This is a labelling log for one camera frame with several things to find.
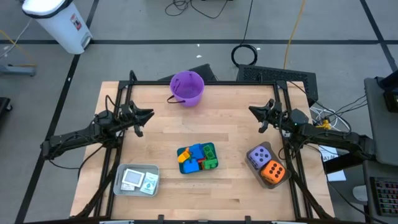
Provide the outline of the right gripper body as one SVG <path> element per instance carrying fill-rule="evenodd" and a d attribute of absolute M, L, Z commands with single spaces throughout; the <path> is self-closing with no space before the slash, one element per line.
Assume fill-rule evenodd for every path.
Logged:
<path fill-rule="evenodd" d="M 282 103 L 277 102 L 273 99 L 269 100 L 269 115 L 268 115 L 268 122 L 269 124 L 273 125 L 273 127 L 278 128 L 279 130 L 284 131 L 293 131 L 294 124 L 288 117 L 287 111 L 282 111 Z"/>

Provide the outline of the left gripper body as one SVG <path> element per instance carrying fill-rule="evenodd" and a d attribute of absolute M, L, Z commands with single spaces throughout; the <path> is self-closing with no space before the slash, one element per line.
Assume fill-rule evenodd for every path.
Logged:
<path fill-rule="evenodd" d="M 123 122 L 130 123 L 131 126 L 138 125 L 139 120 L 137 118 L 137 107 L 133 101 L 129 101 L 120 106 L 120 119 Z"/>

